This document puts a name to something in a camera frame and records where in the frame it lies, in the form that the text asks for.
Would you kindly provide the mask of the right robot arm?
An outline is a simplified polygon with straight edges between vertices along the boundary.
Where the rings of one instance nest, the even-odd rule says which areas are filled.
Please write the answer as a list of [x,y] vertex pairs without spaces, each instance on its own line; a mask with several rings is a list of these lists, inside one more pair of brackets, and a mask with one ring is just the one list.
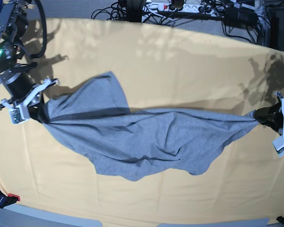
[[[26,9],[37,6],[43,32],[42,48],[38,53],[29,53],[21,38],[27,31]],[[2,99],[0,110],[6,108],[13,124],[34,119],[48,123],[43,91],[57,85],[58,79],[45,78],[41,84],[33,82],[29,72],[38,66],[35,59],[44,56],[47,48],[45,12],[39,0],[0,0],[0,84],[10,94]]]

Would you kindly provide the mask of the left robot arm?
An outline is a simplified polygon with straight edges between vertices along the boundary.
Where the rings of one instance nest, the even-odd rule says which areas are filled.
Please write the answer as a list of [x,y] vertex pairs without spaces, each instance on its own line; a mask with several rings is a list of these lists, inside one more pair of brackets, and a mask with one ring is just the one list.
[[278,102],[271,106],[260,108],[254,112],[254,118],[262,125],[270,127],[279,134],[272,144],[279,157],[284,156],[284,97],[276,91]]

